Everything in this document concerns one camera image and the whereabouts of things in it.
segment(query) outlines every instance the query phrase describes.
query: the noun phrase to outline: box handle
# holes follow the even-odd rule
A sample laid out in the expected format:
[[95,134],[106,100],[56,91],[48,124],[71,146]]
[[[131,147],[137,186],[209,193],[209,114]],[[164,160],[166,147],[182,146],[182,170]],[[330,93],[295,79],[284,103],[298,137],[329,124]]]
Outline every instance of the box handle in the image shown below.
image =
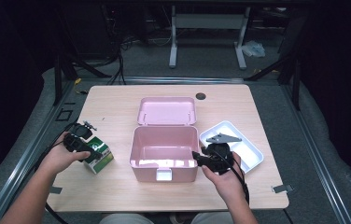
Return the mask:
[[156,170],[157,181],[171,181],[173,179],[172,169],[170,168],[158,168]]

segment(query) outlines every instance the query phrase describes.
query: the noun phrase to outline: table hole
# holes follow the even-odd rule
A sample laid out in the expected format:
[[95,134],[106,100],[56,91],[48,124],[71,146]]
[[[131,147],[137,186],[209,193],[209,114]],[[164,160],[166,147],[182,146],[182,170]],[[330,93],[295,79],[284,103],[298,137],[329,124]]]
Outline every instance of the table hole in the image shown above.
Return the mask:
[[202,93],[202,92],[196,93],[196,99],[204,100],[205,99],[205,94]]

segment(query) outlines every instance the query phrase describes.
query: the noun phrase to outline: pink box lid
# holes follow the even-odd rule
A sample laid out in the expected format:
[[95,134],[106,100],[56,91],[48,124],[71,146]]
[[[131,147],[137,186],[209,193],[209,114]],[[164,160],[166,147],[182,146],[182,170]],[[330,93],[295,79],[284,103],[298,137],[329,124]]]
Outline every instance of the pink box lid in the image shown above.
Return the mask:
[[145,97],[137,121],[140,125],[192,125],[196,122],[195,101],[184,96]]

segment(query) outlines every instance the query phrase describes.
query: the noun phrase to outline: metal part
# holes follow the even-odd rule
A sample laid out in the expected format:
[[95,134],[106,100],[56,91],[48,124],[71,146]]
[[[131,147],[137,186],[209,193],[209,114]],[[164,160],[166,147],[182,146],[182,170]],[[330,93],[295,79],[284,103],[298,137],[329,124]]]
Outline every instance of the metal part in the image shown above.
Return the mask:
[[93,130],[97,131],[97,129],[94,128],[93,125],[91,125],[88,121],[83,120],[83,124],[85,124],[85,126],[88,127],[89,129],[93,129]]
[[242,139],[238,138],[238,137],[233,137],[233,136],[229,136],[223,133],[219,133],[216,136],[213,136],[211,138],[207,138],[205,141],[209,142],[209,143],[229,143],[229,142],[241,142]]

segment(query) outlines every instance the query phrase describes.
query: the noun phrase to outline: wooden table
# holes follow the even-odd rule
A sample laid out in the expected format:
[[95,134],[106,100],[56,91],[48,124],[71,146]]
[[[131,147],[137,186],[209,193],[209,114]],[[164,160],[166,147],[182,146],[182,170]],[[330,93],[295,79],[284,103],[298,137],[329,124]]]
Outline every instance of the wooden table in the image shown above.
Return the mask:
[[[195,95],[203,92],[204,100]],[[263,162],[246,174],[252,209],[288,206],[286,193],[274,193],[282,185],[260,116],[246,85],[138,85],[95,86],[80,114],[111,148],[115,159],[98,175],[74,162],[58,174],[53,184],[62,188],[50,194],[49,205],[58,212],[218,211],[227,207],[214,185],[198,169],[190,183],[138,182],[129,163],[133,131],[138,126],[140,101],[147,96],[189,96],[195,99],[199,134],[223,120],[230,121],[264,155]]]

